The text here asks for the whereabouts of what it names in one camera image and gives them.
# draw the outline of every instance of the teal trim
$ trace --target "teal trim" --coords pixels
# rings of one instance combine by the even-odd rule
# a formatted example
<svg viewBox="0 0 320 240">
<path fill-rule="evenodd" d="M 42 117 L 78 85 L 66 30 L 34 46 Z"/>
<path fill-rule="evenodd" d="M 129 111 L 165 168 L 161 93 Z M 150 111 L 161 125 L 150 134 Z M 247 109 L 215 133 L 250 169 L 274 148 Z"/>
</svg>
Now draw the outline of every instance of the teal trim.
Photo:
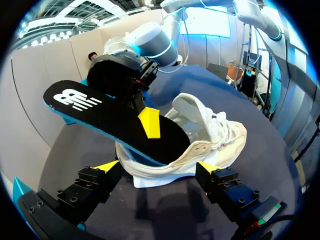
<svg viewBox="0 0 320 240">
<path fill-rule="evenodd" d="M 19 211 L 20 215 L 23 217 L 24 220 L 25 217 L 22 214 L 20 208 L 18 207 L 18 199 L 30 192 L 32 189 L 30 187 L 28 187 L 27 185 L 25 185 L 22 181 L 20 181 L 16 176 L 13 179 L 13 190 L 12 190 L 12 201 L 14 206 L 16 207 L 16 209 Z"/>
<path fill-rule="evenodd" d="M 272 82 L 271 82 L 271 94 L 270 94 L 270 102 L 271 102 L 271 108 L 270 113 L 274 113 L 280 98 L 281 94 L 281 82 L 277 79 L 281 79 L 281 72 L 280 68 L 278 66 L 277 61 L 275 61 L 274 64 L 274 71 L 272 76 Z"/>
</svg>

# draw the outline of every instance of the cable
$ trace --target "cable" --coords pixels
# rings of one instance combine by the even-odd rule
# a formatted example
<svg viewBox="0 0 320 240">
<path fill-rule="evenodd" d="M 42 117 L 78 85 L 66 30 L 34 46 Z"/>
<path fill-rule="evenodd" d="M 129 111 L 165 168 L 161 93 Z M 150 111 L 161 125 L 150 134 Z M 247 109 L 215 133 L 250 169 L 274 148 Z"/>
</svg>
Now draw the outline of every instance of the cable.
<svg viewBox="0 0 320 240">
<path fill-rule="evenodd" d="M 232 15 L 232 16 L 236 16 L 235 14 L 233 14 L 233 13 L 231 13 L 231 12 L 221 11 L 221 10 L 209 8 L 209 6 L 205 5 L 202 0 L 200 0 L 200 2 L 201 2 L 201 4 L 205 7 L 205 9 L 209 9 L 209 10 L 211 10 L 211 11 L 216 11 L 216 12 L 220 12 L 220 13 L 225 13 L 225 14 L 229 14 L 229 15 Z"/>
<path fill-rule="evenodd" d="M 295 218 L 295 216 L 292 215 L 292 214 L 275 217 L 274 219 L 269 220 L 269 221 L 265 222 L 264 224 L 258 226 L 253 231 L 251 231 L 248 235 L 250 236 L 250 235 L 256 233 L 257 231 L 261 231 L 262 229 L 265 229 L 265 228 L 267 228 L 270 225 L 273 225 L 275 223 L 278 223 L 278 222 L 281 222 L 281 221 L 294 220 L 294 218 Z"/>
<path fill-rule="evenodd" d="M 259 53 L 259 45 L 258 45 L 258 31 L 257 31 L 257 28 L 254 27 L 254 31 L 255 31 L 255 40 L 256 40 L 256 54 L 258 54 L 258 57 L 256 58 L 256 60 L 252 63 L 253 65 L 256 64 L 256 62 L 258 62 L 260 56 L 261 56 L 261 53 L 262 53 L 262 50 L 260 50 L 260 53 Z"/>
<path fill-rule="evenodd" d="M 189 58 L 189 53 L 190 53 L 190 39 L 189 39 L 189 32 L 188 32 L 188 28 L 187 28 L 187 24 L 186 24 L 185 18 L 183 18 L 183 22 L 184 22 L 184 26 L 185 26 L 186 37 L 187 37 L 187 39 L 188 39 L 188 52 L 187 52 L 187 54 L 186 54 L 186 58 L 185 58 L 184 62 L 183 62 L 178 68 L 176 68 L 175 70 L 172 70 L 172 71 L 163 71 L 163 70 L 161 70 L 161 69 L 158 69 L 158 71 L 161 72 L 161 73 L 164 73 L 164 74 L 172 74 L 172 73 L 178 71 L 180 68 L 182 68 L 182 67 L 186 64 L 186 62 L 187 62 L 187 60 L 188 60 L 188 58 Z"/>
</svg>

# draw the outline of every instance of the black metal bracket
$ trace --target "black metal bracket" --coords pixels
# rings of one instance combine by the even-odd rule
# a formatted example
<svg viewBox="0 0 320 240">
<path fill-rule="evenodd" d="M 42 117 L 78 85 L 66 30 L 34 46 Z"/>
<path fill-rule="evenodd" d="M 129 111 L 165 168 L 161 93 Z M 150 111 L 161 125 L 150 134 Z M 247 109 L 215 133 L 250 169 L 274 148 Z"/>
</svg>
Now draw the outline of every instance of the black metal bracket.
<svg viewBox="0 0 320 240">
<path fill-rule="evenodd" d="M 232 237 L 235 240 L 261 239 L 266 229 L 254 231 L 255 228 L 272 220 L 287 207 L 273 196 L 264 202 L 259 201 L 260 191 L 243 184 L 238 172 L 230 167 L 208 171 L 197 162 L 195 178 L 210 202 L 218 203 L 228 219 L 239 226 Z"/>
<path fill-rule="evenodd" d="M 77 225 L 85 222 L 99 203 L 105 203 L 124 173 L 119 162 L 108 171 L 85 167 L 79 178 L 65 190 L 57 191 L 55 200 L 46 191 L 30 191 L 18 199 L 27 222 L 41 239 L 101 239 Z"/>
</svg>

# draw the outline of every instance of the ceiling light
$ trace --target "ceiling light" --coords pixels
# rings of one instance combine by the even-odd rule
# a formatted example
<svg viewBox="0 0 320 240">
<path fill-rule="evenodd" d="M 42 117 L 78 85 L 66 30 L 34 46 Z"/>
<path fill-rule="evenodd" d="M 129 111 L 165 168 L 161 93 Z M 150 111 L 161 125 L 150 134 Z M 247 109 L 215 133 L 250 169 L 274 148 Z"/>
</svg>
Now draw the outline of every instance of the ceiling light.
<svg viewBox="0 0 320 240">
<path fill-rule="evenodd" d="M 31 47 L 35 47 L 38 45 L 38 40 L 34 40 L 32 43 L 31 43 Z"/>
<path fill-rule="evenodd" d="M 41 38 L 41 43 L 46 43 L 48 41 L 48 38 L 46 36 L 43 36 Z"/>
<path fill-rule="evenodd" d="M 51 40 L 56 39 L 56 38 L 57 38 L 57 35 L 55 35 L 55 34 L 51 34 L 51 35 L 50 35 L 50 39 L 51 39 Z"/>
</svg>

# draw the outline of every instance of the dark blue table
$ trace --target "dark blue table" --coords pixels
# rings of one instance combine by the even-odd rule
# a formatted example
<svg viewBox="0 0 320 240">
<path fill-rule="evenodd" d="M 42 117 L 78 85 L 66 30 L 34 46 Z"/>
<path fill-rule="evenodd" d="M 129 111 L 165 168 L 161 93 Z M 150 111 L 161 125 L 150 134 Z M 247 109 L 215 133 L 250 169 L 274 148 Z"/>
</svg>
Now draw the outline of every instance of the dark blue table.
<svg viewBox="0 0 320 240">
<path fill-rule="evenodd" d="M 274 196 L 288 204 L 292 214 L 301 204 L 301 186 L 295 163 L 285 142 L 267 118 L 244 96 L 198 65 L 184 66 L 175 73 L 158 73 L 148 91 L 164 115 L 179 93 L 199 98 L 215 113 L 243 123 L 245 147 L 231 166 L 251 189 L 260 190 L 260 200 Z M 39 188 L 56 196 L 58 189 L 73 183 L 85 166 L 111 162 L 114 141 L 78 124 L 65 126 L 43 169 Z M 276 223 L 276 236 L 287 221 Z M 133 187 L 124 176 L 106 204 L 99 204 L 86 221 L 87 231 L 113 240 L 224 240 L 237 225 L 230 222 L 217 204 L 210 204 L 194 178 L 148 189 Z"/>
</svg>

